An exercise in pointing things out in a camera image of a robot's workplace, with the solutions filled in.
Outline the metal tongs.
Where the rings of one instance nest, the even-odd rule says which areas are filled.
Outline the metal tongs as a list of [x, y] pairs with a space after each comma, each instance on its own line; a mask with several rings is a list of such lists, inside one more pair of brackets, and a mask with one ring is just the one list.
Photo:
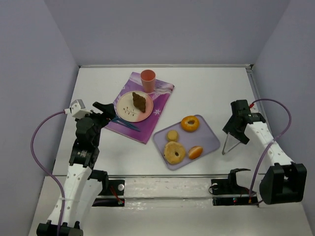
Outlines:
[[232, 151], [235, 147], [237, 147], [240, 144], [240, 141], [237, 140], [234, 136], [232, 136], [230, 133], [227, 133], [223, 148], [222, 148], [222, 155], [226, 155], [230, 151]]

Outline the brown chocolate croissant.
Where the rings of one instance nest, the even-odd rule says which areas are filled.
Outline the brown chocolate croissant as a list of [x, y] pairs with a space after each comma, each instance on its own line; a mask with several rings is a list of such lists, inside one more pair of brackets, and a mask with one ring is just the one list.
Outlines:
[[132, 93], [133, 105], [135, 108], [139, 109], [141, 112], [146, 112], [146, 98], [140, 96], [139, 94], [133, 92]]

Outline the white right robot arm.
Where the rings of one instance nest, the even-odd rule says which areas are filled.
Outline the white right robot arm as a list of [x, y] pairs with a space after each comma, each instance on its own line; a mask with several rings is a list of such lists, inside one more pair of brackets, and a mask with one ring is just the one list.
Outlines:
[[278, 144], [278, 139], [290, 128], [292, 118], [288, 118], [286, 128], [279, 135], [273, 136], [263, 115], [253, 111], [254, 105], [246, 100], [231, 102], [232, 115], [222, 129], [240, 144], [252, 142], [258, 150], [260, 158], [252, 176], [249, 196], [254, 194], [256, 176], [260, 165], [264, 164], [267, 172], [259, 184], [261, 200], [267, 205], [301, 202], [307, 169], [303, 164], [295, 163]]

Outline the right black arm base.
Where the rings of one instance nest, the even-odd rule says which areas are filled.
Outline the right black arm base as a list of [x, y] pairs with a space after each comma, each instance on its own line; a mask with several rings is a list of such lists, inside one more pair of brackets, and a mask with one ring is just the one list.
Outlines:
[[256, 195], [249, 196], [248, 188], [230, 183], [228, 179], [211, 179], [208, 191], [213, 197], [214, 206], [247, 206], [258, 203]]

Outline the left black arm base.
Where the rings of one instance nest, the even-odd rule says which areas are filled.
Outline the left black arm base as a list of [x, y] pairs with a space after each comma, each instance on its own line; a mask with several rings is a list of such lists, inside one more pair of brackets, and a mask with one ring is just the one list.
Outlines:
[[124, 207], [125, 180], [110, 179], [106, 190], [102, 190], [93, 203], [93, 207]]

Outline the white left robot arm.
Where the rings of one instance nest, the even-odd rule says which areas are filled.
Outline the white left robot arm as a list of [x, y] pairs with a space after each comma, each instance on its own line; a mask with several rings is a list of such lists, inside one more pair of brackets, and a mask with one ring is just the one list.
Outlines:
[[106, 191], [109, 184], [106, 171], [95, 170], [99, 155], [102, 128], [116, 117], [113, 104], [93, 103], [99, 113], [87, 110], [77, 99], [64, 109], [63, 115], [71, 115], [76, 121], [74, 141], [64, 184], [58, 180], [61, 194], [46, 223], [36, 229], [38, 236], [81, 236], [86, 219], [96, 197]]

